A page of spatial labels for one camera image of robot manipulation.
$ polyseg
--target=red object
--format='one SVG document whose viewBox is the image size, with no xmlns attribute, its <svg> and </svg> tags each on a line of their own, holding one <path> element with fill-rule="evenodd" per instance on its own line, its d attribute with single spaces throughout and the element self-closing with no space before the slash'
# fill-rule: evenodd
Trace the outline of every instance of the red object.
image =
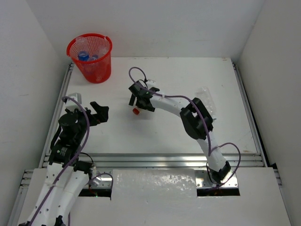
<svg viewBox="0 0 301 226">
<path fill-rule="evenodd" d="M 80 36 L 85 37 L 88 41 L 89 56 L 95 54 L 100 46 L 106 46 L 109 51 L 97 60 L 80 61 L 75 44 L 76 39 L 73 39 L 67 47 L 67 55 L 71 57 L 73 62 L 89 82 L 102 83 L 106 81 L 111 75 L 111 40 L 107 36 L 94 33 L 83 34 Z"/>
<path fill-rule="evenodd" d="M 133 112 L 135 115 L 139 115 L 140 111 L 137 108 L 133 108 Z"/>
</svg>

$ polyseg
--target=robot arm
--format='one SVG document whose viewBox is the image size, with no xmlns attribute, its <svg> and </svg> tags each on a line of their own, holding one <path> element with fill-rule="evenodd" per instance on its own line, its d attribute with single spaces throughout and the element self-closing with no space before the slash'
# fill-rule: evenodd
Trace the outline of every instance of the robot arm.
<svg viewBox="0 0 301 226">
<path fill-rule="evenodd" d="M 156 85 L 154 81 L 146 81 L 145 83 L 149 87 L 152 86 L 150 88 L 151 91 L 164 96 L 163 92 L 161 92 L 158 88 L 154 87 Z M 216 148 L 209 155 L 208 139 L 206 137 L 204 125 L 199 116 L 194 116 L 195 109 L 186 99 L 157 96 L 150 92 L 147 92 L 135 83 L 129 89 L 132 92 L 131 101 L 129 103 L 130 105 L 135 105 L 137 108 L 152 112 L 155 111 L 156 108 L 160 108 L 179 116 L 183 122 L 187 134 L 191 138 L 195 139 L 200 145 L 201 149 L 203 150 L 204 155 L 206 156 L 209 163 L 212 178 L 216 182 L 220 183 L 226 177 L 226 175 L 230 171 L 229 162 L 226 161 L 226 159 L 223 157 L 219 148 Z M 212 132 L 212 117 L 210 116 L 209 112 L 206 110 L 205 106 L 203 105 L 200 99 L 194 98 L 192 101 L 198 107 L 198 109 L 202 113 L 202 116 L 205 119 L 206 126 L 209 130 L 211 146 L 217 147 L 218 144 Z"/>
<path fill-rule="evenodd" d="M 81 103 L 80 94 L 71 94 L 72 99 Z M 87 108 L 90 126 L 108 120 L 108 107 L 101 107 L 91 102 L 96 114 Z M 19 226 L 64 226 L 68 214 L 83 187 L 92 177 L 92 163 L 73 161 L 56 181 L 58 174 L 73 159 L 80 148 L 80 143 L 87 131 L 87 120 L 79 107 L 72 101 L 66 101 L 66 114 L 59 119 L 59 127 L 51 142 L 51 154 L 47 174 L 38 201 L 26 223 Z"/>
</svg>

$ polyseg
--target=gray wall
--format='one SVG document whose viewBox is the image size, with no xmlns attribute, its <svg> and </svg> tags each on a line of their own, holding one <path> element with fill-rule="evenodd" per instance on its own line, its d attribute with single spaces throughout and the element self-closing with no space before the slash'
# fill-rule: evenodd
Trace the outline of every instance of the gray wall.
<svg viewBox="0 0 301 226">
<path fill-rule="evenodd" d="M 301 225 L 301 1 L 266 0 L 239 61 L 248 97 L 283 182 L 293 225 Z"/>
<path fill-rule="evenodd" d="M 24 170 L 38 166 L 64 72 L 25 1 L 1 1 L 0 49 L 0 225 L 4 226 Z"/>
<path fill-rule="evenodd" d="M 264 0 L 27 0 L 60 56 L 77 35 L 109 36 L 115 57 L 238 59 Z"/>
</svg>

